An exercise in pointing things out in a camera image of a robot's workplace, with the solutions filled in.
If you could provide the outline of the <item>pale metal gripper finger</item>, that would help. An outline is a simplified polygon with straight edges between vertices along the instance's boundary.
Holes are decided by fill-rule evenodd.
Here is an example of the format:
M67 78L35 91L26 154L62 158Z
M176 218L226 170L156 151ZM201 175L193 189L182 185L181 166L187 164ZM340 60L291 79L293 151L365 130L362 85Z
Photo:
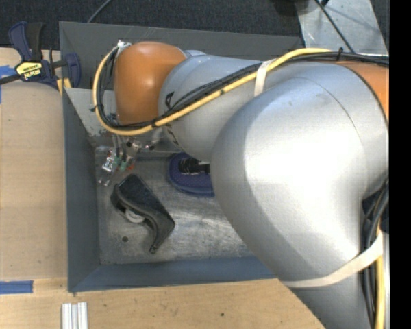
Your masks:
M98 183L103 186L108 186L114 173L116 172L116 169L116 158L113 156L107 157L105 162L101 166L101 171L97 180Z
M115 157L115 148L113 146L102 145L95 149L96 159L107 159L109 157Z

